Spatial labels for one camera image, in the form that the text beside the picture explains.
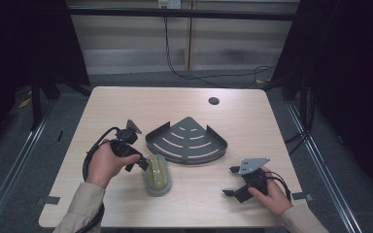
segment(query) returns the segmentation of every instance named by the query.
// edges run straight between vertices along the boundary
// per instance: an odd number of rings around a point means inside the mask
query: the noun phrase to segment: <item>forearm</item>
[[[306,204],[289,208],[282,215],[284,227],[291,233],[327,233]]]
[[[53,232],[76,232],[86,226],[98,213],[105,195],[105,189],[92,183],[81,183],[67,214]],[[100,224],[90,232],[100,232]]]

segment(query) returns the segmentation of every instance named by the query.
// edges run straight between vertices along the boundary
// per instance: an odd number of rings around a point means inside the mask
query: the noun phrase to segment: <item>gray carpet floor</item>
[[[227,74],[220,78],[191,79],[179,78],[171,72],[125,74],[90,77],[91,87],[98,85],[120,86],[185,86],[185,87],[232,87],[259,88],[264,85],[272,71],[255,76],[234,76],[237,71],[183,72],[194,76]],[[17,103],[8,115],[0,136],[0,184],[6,179],[17,155],[30,134],[32,125],[31,104],[19,109],[17,104],[24,98],[25,89],[18,92]],[[61,95],[52,102],[43,96],[43,109],[54,107],[49,113],[47,124],[35,148],[26,161],[19,179],[0,215],[0,232],[51,232],[39,226],[38,218],[43,209],[36,205],[39,197],[48,196],[57,171],[69,147],[88,97],[67,86],[60,85]],[[289,114],[287,102],[276,87],[267,92],[276,120],[284,139],[297,133],[297,128]],[[338,135],[324,114],[316,109],[312,136],[316,141],[325,162],[335,181],[345,195],[356,215],[362,232],[373,232],[373,181],[357,165],[348,146],[342,145]],[[292,150],[299,140],[287,144]],[[292,155],[291,160],[306,193],[313,195],[309,202],[311,210],[330,232],[348,232],[343,220],[332,202],[322,182],[317,168],[304,145]],[[116,229],[103,229],[103,232],[117,232]],[[180,230],[136,229],[138,232],[180,232]],[[255,229],[220,229],[218,232],[256,232]],[[286,232],[283,228],[266,229],[266,232]]]

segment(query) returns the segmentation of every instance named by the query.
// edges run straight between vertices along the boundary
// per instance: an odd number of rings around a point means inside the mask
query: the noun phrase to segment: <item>light wood table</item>
[[[209,103],[211,97],[220,103]],[[280,174],[292,192],[301,187],[271,106],[262,90],[168,87],[96,87],[86,105],[71,145],[60,167],[50,196],[60,197],[57,205],[47,204],[39,222],[55,227],[65,215],[78,185],[83,181],[86,152],[109,128],[124,128],[132,118],[143,131],[133,145],[145,156],[145,136],[162,124],[171,125],[193,117],[207,125],[228,143],[225,156],[213,162],[189,166],[169,163],[172,188],[161,197],[148,195],[142,169],[122,170],[113,178],[104,199],[104,227],[190,228],[190,227],[273,227],[281,225],[255,198],[240,204],[223,189],[244,184],[229,171],[244,158],[269,157],[266,166]],[[113,139],[111,133],[107,138]]]

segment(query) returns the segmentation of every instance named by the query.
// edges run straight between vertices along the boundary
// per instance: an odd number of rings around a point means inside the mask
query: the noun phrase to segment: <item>person's left hand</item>
[[[135,163],[139,159],[139,154],[116,156],[112,152],[109,140],[105,139],[90,160],[86,182],[106,188],[111,178],[116,176],[122,167]]]

